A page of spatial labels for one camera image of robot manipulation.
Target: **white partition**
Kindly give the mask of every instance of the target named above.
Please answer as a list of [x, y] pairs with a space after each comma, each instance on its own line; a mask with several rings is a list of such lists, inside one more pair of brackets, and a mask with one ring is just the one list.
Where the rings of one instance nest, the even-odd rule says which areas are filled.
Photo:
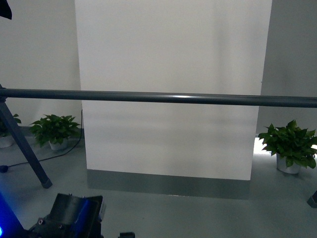
[[[259, 95], [271, 0], [76, 0], [82, 90]], [[249, 180], [258, 107], [84, 101], [87, 168]]]

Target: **gray horizontal pole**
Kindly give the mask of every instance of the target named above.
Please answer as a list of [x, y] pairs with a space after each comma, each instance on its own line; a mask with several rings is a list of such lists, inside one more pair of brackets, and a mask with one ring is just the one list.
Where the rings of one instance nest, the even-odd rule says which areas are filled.
[[0, 97], [317, 108], [316, 97], [0, 89]]

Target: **tripod leg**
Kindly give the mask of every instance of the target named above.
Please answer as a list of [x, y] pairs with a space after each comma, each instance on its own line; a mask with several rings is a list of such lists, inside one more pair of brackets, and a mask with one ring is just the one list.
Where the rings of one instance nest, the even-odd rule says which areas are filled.
[[317, 208], [317, 191], [308, 199], [307, 203], [312, 208]]
[[36, 176], [39, 178], [42, 186], [44, 188], [49, 188], [52, 186], [51, 180], [47, 177], [45, 171], [43, 170], [40, 162], [36, 158], [31, 146], [25, 139], [24, 135], [22, 134], [18, 124], [16, 123], [13, 115], [11, 114], [9, 108], [5, 104], [5, 102], [0, 101], [0, 118], [4, 122], [5, 126], [8, 128], [9, 132], [11, 133], [12, 137], [14, 138], [16, 144], [19, 146], [20, 150], [22, 151], [23, 155], [30, 163], [33, 171], [35, 172]]

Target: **green leaves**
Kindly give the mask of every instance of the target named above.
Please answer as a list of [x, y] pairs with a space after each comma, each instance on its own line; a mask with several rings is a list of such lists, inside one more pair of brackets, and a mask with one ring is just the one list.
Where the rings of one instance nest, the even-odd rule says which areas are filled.
[[317, 144], [315, 130], [308, 131], [297, 127], [295, 120], [290, 121], [286, 127], [274, 127], [271, 124], [267, 127], [266, 133], [260, 133], [259, 138], [263, 139], [263, 150], [270, 151], [271, 155], [276, 153], [286, 158], [286, 166], [294, 163], [303, 167], [316, 167], [316, 149], [312, 145]]
[[[21, 123], [21, 120], [18, 118], [18, 114], [14, 114], [13, 118], [15, 119], [16, 123]], [[3, 121], [0, 119], [0, 137], [8, 136], [10, 135], [8, 128], [6, 128]]]
[[34, 134], [36, 142], [42, 147], [46, 142], [52, 144], [61, 144], [65, 138], [70, 136], [79, 136], [79, 124], [73, 122], [75, 117], [72, 116], [56, 116], [45, 115], [32, 123], [30, 131]]

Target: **black cable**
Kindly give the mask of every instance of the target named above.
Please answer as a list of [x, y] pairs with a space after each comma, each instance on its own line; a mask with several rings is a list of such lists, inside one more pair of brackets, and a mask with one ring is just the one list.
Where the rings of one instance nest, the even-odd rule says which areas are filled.
[[[64, 154], [56, 155], [56, 156], [49, 157], [49, 158], [46, 158], [46, 159], [42, 159], [42, 160], [39, 160], [39, 162], [45, 161], [45, 160], [50, 160], [50, 159], [57, 158], [57, 157], [61, 157], [61, 156], [64, 156], [64, 155], [68, 154], [70, 151], [72, 151], [79, 144], [79, 142], [80, 142], [80, 140], [82, 138], [82, 134], [83, 134], [83, 110], [81, 110], [80, 136], [79, 136], [79, 140], [76, 142], [76, 144], [69, 151], [67, 151]], [[1, 165], [0, 166], [0, 173], [7, 172], [8, 168], [10, 168], [10, 167], [14, 167], [14, 166], [18, 166], [18, 165], [25, 165], [25, 164], [28, 164], [28, 163], [29, 162], [23, 162], [23, 163], [19, 163], [19, 164], [10, 165], [10, 166]]]

